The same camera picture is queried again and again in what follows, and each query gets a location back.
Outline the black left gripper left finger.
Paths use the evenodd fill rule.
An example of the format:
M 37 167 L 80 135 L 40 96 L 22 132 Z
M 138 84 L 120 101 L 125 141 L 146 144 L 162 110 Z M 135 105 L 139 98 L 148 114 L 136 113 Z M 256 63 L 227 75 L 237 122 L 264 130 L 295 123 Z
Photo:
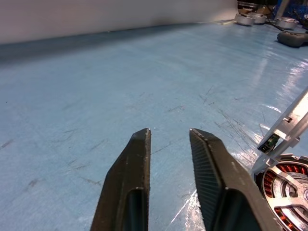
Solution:
M 92 231 L 146 231 L 149 225 L 151 130 L 132 134 L 106 174 Z

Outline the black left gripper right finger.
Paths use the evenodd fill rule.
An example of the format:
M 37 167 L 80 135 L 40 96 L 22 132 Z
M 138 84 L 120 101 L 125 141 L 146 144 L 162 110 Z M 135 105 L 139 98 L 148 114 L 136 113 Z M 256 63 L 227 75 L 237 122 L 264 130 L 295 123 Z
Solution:
M 280 231 L 259 188 L 221 139 L 189 131 L 195 185 L 207 231 Z

